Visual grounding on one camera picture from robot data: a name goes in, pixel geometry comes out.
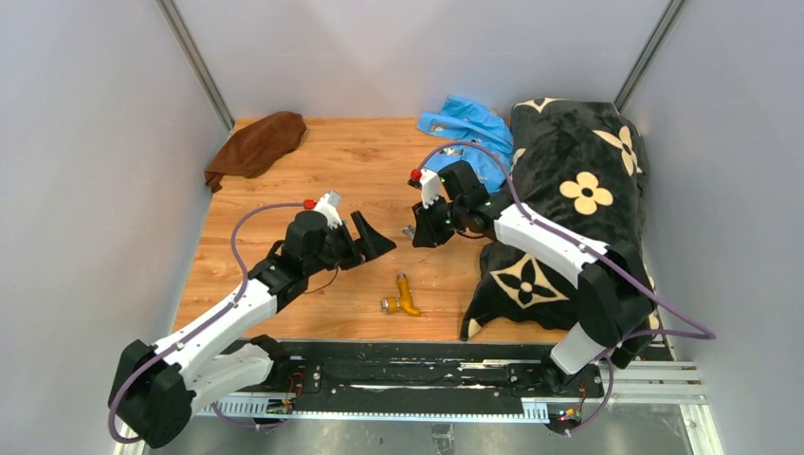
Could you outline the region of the silver threaded pipe fitting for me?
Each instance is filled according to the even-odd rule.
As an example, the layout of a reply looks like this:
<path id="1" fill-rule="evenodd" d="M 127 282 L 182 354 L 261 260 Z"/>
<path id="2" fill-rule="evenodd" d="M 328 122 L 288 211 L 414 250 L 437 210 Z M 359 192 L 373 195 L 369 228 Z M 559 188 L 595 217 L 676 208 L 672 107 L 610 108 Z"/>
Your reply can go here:
<path id="1" fill-rule="evenodd" d="M 408 225 L 402 229 L 402 232 L 412 241 L 415 238 L 415 228 Z"/>

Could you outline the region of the yellow brass water faucet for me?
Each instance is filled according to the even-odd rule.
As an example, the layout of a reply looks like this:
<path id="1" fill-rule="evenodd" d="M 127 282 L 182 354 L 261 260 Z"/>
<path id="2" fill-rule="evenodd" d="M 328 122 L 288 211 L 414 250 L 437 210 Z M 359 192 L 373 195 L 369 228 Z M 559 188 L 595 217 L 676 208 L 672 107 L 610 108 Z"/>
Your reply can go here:
<path id="1" fill-rule="evenodd" d="M 389 296 L 380 300 L 380 308 L 386 314 L 404 313 L 411 317 L 421 317 L 421 310 L 415 306 L 406 274 L 400 273 L 396 278 L 397 296 Z"/>

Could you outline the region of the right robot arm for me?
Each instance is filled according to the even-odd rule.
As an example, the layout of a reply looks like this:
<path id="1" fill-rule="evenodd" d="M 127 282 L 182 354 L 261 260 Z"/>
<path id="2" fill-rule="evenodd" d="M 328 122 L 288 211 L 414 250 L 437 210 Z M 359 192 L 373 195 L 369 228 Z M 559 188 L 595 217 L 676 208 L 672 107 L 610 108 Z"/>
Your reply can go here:
<path id="1" fill-rule="evenodd" d="M 412 208 L 414 246 L 434 248 L 469 231 L 520 250 L 575 289 L 577 321 L 541 370 L 549 392 L 568 393 L 579 383 L 579 371 L 599 355 L 625 369 L 650 343 L 646 331 L 656 304 L 635 246 L 573 232 L 524 205 L 514 190 L 491 195 L 464 161 L 440 172 L 419 166 L 409 184 L 421 197 Z"/>

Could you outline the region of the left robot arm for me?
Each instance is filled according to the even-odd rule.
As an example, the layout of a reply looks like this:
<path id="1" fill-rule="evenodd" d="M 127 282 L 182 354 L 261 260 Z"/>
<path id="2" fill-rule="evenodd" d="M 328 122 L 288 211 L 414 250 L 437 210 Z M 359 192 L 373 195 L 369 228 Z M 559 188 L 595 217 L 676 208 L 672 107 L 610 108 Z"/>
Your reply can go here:
<path id="1" fill-rule="evenodd" d="M 281 346 L 259 336 L 237 351 L 224 349 L 245 331 L 270 319 L 308 288 L 323 270 L 347 270 L 395 249 L 354 211 L 353 238 L 336 215 L 299 212 L 266 257 L 243 271 L 241 283 L 202 316 L 162 339 L 140 339 L 122 351 L 110 391 L 107 426 L 121 444 L 165 446 L 200 410 L 242 388 L 280 391 L 290 366 Z"/>

